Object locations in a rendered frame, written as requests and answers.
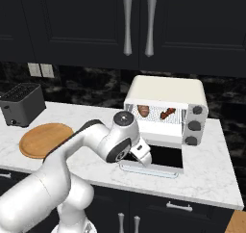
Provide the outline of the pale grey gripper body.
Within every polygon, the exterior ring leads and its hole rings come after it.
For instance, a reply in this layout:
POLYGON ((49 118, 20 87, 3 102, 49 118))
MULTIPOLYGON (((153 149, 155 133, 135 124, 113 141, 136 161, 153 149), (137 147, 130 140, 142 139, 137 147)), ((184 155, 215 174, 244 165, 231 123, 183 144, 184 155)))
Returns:
POLYGON ((152 163, 152 156, 151 153, 148 151, 142 151, 138 150, 136 153, 137 160, 144 165, 145 167, 148 167, 152 163))

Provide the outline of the toaster oven glass door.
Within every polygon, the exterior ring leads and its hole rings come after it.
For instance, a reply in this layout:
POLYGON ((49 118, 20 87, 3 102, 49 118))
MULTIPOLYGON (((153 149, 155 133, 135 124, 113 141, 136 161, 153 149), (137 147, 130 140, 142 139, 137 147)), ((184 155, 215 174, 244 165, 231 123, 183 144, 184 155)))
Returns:
POLYGON ((156 144, 155 142, 148 142, 151 147, 150 153, 152 155, 152 163, 150 166, 145 167, 139 163, 132 154, 127 154, 119 165, 132 166, 137 168, 149 168, 158 171, 184 173, 183 166, 183 153, 180 148, 167 147, 162 143, 156 144))

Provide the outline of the brown baguette bread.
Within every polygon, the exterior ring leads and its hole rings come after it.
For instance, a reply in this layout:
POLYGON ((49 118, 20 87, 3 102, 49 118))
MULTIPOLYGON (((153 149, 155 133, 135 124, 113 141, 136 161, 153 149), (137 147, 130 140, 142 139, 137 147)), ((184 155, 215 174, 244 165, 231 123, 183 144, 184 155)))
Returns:
POLYGON ((148 117, 150 113, 149 107, 145 105, 138 105, 137 110, 142 117, 148 117))

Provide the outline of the dark base cupboard door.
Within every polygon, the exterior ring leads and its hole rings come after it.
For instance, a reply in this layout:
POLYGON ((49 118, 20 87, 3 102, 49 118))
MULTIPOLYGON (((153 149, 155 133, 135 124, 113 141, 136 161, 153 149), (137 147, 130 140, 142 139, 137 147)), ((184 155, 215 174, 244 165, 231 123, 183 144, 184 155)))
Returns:
POLYGON ((226 226, 162 213, 135 210, 130 229, 135 233, 134 216, 140 217, 138 233, 225 233, 226 226))
POLYGON ((124 233, 129 233, 129 193, 95 185, 93 189, 94 198, 86 208, 86 215, 97 233, 119 233, 119 213, 124 215, 124 233))

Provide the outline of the white toaster oven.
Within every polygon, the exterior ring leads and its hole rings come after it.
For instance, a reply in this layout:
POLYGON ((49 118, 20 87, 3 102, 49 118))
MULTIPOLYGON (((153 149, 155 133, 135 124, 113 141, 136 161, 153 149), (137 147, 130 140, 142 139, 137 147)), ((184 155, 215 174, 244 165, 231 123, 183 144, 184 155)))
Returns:
POLYGON ((195 137, 199 145, 205 128, 209 108, 203 84, 197 79, 170 78, 137 75, 124 101, 124 109, 131 112, 138 123, 139 131, 146 142, 162 143, 167 147, 182 148, 187 137, 195 137), (138 105, 149 107, 148 117, 142 117, 138 105), (193 108, 201 106, 200 115, 193 114, 193 108), (160 113, 168 108, 176 112, 166 119, 160 119, 160 113), (200 131, 188 128, 190 121, 201 124, 200 131))

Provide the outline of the black slot toaster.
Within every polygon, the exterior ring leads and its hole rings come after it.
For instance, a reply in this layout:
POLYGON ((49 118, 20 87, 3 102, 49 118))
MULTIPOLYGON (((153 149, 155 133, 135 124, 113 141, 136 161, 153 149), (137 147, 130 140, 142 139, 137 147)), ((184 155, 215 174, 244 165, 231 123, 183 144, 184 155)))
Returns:
POLYGON ((8 126, 28 127, 46 109, 41 85, 18 84, 0 97, 0 109, 8 126))

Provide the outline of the dark drawer front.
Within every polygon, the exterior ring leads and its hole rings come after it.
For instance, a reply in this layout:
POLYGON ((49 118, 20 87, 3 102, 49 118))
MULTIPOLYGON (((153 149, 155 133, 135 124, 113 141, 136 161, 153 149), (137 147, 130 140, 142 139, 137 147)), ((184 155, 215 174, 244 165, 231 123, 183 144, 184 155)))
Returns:
POLYGON ((7 170, 7 169, 1 169, 0 173, 10 173, 12 175, 12 179, 0 177, 0 196, 5 193, 8 189, 13 187, 15 184, 23 180, 28 176, 28 173, 14 171, 14 170, 7 170))
POLYGON ((210 223, 225 225, 226 228, 234 213, 233 209, 226 209, 212 205, 200 204, 190 201, 177 200, 168 197, 154 196, 149 194, 130 193, 130 213, 135 210, 151 213, 169 214, 172 216, 184 217, 192 220, 203 220, 210 223), (166 203, 187 206, 193 208, 192 212, 179 209, 166 208, 166 203))

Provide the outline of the round wooden cutting board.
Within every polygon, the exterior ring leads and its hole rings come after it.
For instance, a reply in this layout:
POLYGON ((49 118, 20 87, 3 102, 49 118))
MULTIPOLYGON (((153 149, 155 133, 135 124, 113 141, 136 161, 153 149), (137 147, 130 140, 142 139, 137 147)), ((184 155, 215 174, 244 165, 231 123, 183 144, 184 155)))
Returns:
POLYGON ((24 134, 19 142, 19 150, 28 158, 43 159, 72 134, 72 128, 63 123, 41 124, 24 134))

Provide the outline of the pale wall outlet plate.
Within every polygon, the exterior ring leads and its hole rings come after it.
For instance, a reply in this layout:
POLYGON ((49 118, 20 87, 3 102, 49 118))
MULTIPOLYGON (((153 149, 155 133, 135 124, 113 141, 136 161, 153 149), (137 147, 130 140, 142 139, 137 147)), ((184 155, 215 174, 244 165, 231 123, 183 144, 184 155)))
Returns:
POLYGON ((51 65, 41 64, 40 65, 42 76, 45 78, 54 78, 54 71, 51 65))
POLYGON ((28 63, 28 68, 32 77, 41 77, 39 64, 28 63))

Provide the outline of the dark wall cupboard door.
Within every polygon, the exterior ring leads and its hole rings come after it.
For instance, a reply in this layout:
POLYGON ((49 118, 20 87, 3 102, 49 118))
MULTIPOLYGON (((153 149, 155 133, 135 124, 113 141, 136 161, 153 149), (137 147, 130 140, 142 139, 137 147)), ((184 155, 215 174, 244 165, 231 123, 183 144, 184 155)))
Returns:
POLYGON ((124 54, 123 0, 21 0, 40 64, 137 69, 139 4, 132 0, 132 54, 124 54))
POLYGON ((140 0, 139 67, 246 78, 246 0, 157 0, 147 57, 147 0, 140 0))
POLYGON ((0 61, 35 60, 21 0, 0 0, 0 61))

